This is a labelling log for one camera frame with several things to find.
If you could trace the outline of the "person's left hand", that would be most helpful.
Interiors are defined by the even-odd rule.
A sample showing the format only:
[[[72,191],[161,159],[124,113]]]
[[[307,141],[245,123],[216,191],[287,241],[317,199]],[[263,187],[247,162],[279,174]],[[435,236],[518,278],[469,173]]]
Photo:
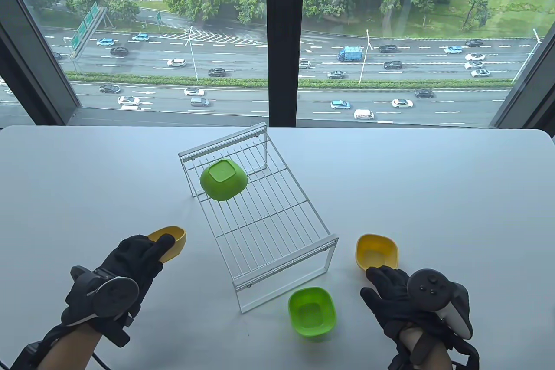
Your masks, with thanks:
[[[161,258],[174,245],[171,234],[156,241],[136,235],[121,241],[93,270],[73,266],[74,283],[65,299],[62,326],[70,331],[86,323],[117,347],[125,346],[130,341],[125,329],[133,323],[163,269]]]

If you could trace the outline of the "person's right hand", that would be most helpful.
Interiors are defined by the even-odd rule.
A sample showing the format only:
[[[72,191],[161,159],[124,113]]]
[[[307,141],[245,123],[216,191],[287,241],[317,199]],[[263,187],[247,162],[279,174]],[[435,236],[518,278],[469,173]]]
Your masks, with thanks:
[[[470,340],[470,301],[466,288],[434,269],[408,275],[386,265],[369,267],[372,284],[360,291],[387,337],[394,340],[408,325],[452,348],[459,340]]]

